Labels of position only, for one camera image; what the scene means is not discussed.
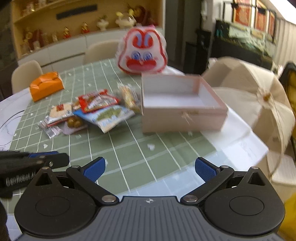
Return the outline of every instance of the metal screw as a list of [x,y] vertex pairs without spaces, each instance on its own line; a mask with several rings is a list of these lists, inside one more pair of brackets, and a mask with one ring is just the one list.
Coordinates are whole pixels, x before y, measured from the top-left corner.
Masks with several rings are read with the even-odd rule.
[[183,199],[185,202],[196,202],[198,200],[197,196],[194,195],[186,195]]
[[105,195],[102,197],[102,200],[104,202],[110,203],[110,202],[115,202],[116,201],[116,197],[113,195]]

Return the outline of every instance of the brown round snack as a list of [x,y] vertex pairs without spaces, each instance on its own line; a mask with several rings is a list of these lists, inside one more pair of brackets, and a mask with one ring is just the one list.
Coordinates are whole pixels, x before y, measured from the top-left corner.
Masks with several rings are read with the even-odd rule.
[[74,123],[75,123],[75,119],[74,118],[70,118],[67,120],[67,125],[69,128],[74,128]]
[[75,123],[74,123],[74,127],[75,128],[79,128],[83,125],[83,122],[82,120],[76,120]]

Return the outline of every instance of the pink box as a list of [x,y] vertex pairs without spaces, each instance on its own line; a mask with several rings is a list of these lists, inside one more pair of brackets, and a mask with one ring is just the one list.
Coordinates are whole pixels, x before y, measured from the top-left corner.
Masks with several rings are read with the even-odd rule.
[[228,108],[200,75],[142,75],[142,130],[220,130]]

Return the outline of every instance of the framed picture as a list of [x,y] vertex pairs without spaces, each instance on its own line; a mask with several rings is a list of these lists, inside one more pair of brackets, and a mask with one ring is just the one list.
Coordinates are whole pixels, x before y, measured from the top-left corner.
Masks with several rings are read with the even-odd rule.
[[[251,0],[234,0],[235,3],[243,3],[251,5]],[[233,9],[233,22],[239,23],[244,26],[250,26],[251,23],[251,6],[242,6],[239,5],[238,8]]]
[[[257,0],[257,7],[266,9],[265,5]],[[266,27],[266,19],[267,19],[267,12],[260,13],[260,10],[256,9],[256,17],[255,17],[255,29],[265,32]]]
[[275,16],[272,12],[269,13],[268,33],[274,36]]

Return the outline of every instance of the rabbit-shaped package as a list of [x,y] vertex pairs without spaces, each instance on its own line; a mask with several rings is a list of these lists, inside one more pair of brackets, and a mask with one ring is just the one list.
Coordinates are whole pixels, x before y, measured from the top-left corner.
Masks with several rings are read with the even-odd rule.
[[159,73],[166,67],[166,41],[154,26],[130,29],[118,45],[118,67],[128,74]]

